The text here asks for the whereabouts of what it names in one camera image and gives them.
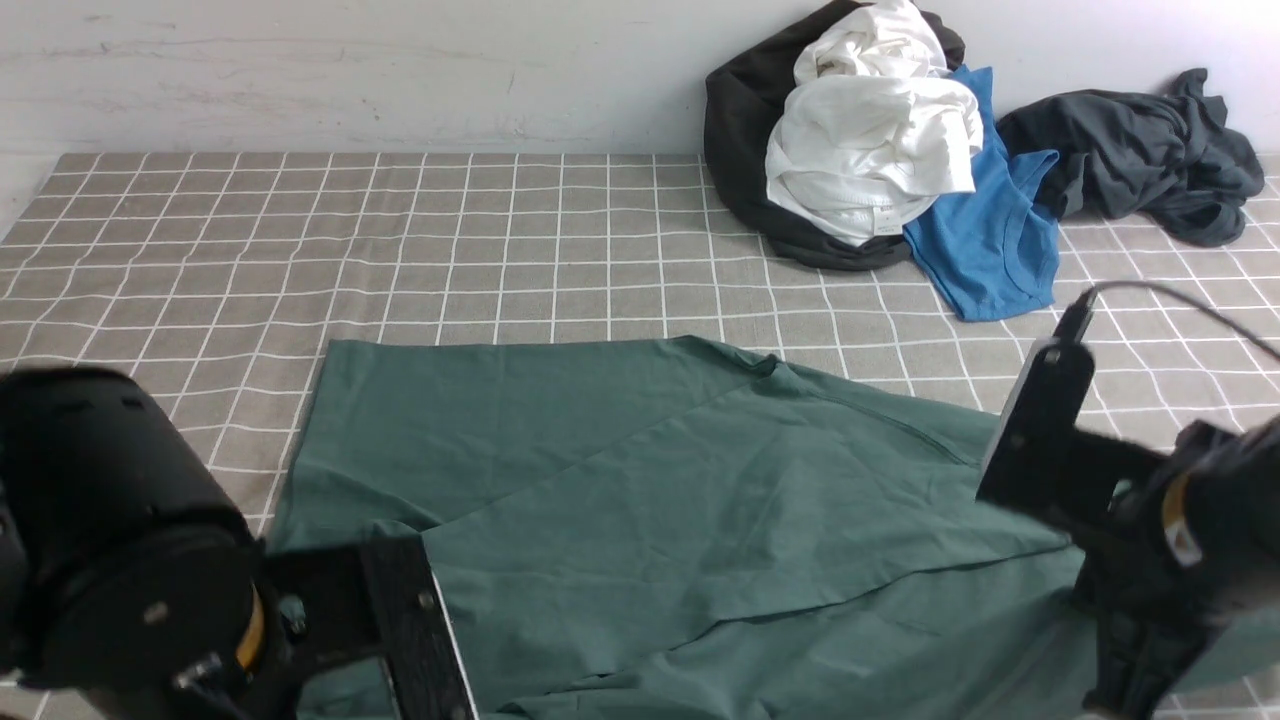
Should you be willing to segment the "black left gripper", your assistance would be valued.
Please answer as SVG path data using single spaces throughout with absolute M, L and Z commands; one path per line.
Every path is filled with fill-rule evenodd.
M 357 664 L 378 664 L 383 683 L 392 683 L 380 561 L 376 544 L 268 557 L 256 580 L 265 637 L 255 673 L 228 661 L 210 676 L 174 684 L 175 717 L 296 719 L 310 682 Z

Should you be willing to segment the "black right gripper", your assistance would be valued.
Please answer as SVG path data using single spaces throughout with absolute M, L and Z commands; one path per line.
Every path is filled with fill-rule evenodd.
M 1076 598 L 1096 620 L 1088 712 L 1149 719 L 1239 618 L 1277 603 L 1279 430 L 1196 421 L 1107 514 Z

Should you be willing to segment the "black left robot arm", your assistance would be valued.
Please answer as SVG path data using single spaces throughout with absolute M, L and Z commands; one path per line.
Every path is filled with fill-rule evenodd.
M 265 556 L 128 375 L 3 377 L 3 673 L 110 719 L 293 719 L 387 655 L 356 550 Z

